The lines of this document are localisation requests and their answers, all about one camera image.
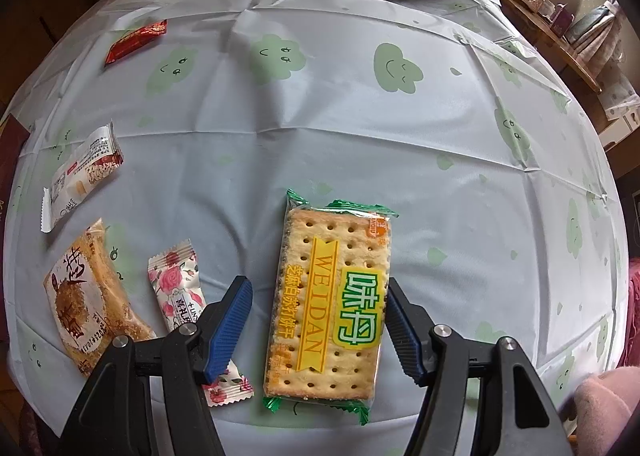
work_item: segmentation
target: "wooden floor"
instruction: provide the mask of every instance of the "wooden floor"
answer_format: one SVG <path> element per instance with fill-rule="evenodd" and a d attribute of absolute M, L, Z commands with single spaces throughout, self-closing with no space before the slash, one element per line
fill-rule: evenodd
<path fill-rule="evenodd" d="M 15 388 L 6 369 L 8 349 L 9 346 L 6 343 L 0 343 L 0 423 L 18 442 L 18 419 L 24 399 L 20 391 Z"/>

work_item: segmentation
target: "pink cloth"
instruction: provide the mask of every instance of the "pink cloth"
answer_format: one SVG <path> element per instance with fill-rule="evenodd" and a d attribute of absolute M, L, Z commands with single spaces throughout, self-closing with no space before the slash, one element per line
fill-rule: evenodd
<path fill-rule="evenodd" d="M 618 365 L 640 366 L 640 259 L 637 257 L 629 260 L 625 349 Z"/>
<path fill-rule="evenodd" d="M 604 456 L 640 402 L 640 368 L 591 375 L 574 395 L 578 456 Z"/>

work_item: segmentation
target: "tablecloth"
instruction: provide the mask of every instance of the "tablecloth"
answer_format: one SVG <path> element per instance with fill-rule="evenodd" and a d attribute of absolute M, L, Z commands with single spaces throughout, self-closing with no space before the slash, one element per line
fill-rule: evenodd
<path fill-rule="evenodd" d="M 3 266 L 10 368 L 57 434 L 84 379 L 42 280 L 102 217 L 132 307 L 159 334 L 149 256 L 190 237 L 209 302 L 236 274 L 253 282 L 233 358 L 257 396 L 212 409 L 227 454 L 403 453 L 423 392 L 386 333 L 368 425 L 312 404 L 262 406 L 289 187 L 317 205 L 341 198 L 398 212 L 391 272 L 407 297 L 465 337 L 515 337 L 557 406 L 586 375 L 615 367 L 628 261 L 598 136 L 537 52 L 493 42 L 525 41 L 504 31 L 501 14 L 485 16 L 492 1 L 458 6 L 467 1 L 103 0 L 68 31 L 8 108 L 31 137 Z M 448 20 L 447 4 L 469 24 Z M 165 36 L 104 67 L 127 30 L 163 19 Z M 40 232 L 42 188 L 112 120 L 124 164 Z M 471 444 L 477 388 L 471 380 L 459 454 Z M 152 397 L 171 454 L 159 379 Z"/>

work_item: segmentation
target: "metal pivot screw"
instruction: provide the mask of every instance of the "metal pivot screw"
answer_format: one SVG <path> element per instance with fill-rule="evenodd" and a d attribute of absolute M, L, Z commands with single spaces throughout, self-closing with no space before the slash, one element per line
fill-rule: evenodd
<path fill-rule="evenodd" d="M 512 339 L 511 337 L 501 338 L 500 344 L 502 344 L 502 347 L 504 347 L 506 350 L 509 350 L 509 351 L 513 351 L 515 348 L 518 347 L 518 343 L 515 341 L 515 339 Z"/>
<path fill-rule="evenodd" d="M 193 335 L 197 329 L 198 327 L 193 322 L 185 322 L 182 326 L 180 326 L 178 331 L 180 331 L 180 334 L 182 335 L 189 336 Z"/>
<path fill-rule="evenodd" d="M 438 337 L 448 337 L 451 334 L 451 328 L 446 324 L 438 324 L 433 328 Z"/>
<path fill-rule="evenodd" d="M 111 344 L 113 344 L 116 348 L 123 348 L 124 346 L 129 344 L 129 337 L 127 337 L 126 335 L 118 335 L 116 338 L 114 338 Z"/>

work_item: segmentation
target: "yellow ribbon label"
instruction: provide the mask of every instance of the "yellow ribbon label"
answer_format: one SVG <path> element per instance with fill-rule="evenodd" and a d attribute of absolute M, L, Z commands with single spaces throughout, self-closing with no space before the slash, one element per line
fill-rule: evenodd
<path fill-rule="evenodd" d="M 385 307 L 383 281 L 380 270 L 342 269 L 335 312 L 335 344 L 348 350 L 380 344 Z"/>
<path fill-rule="evenodd" d="M 326 243 L 314 237 L 296 371 L 306 368 L 314 368 L 319 373 L 324 371 L 337 260 L 338 241 Z"/>

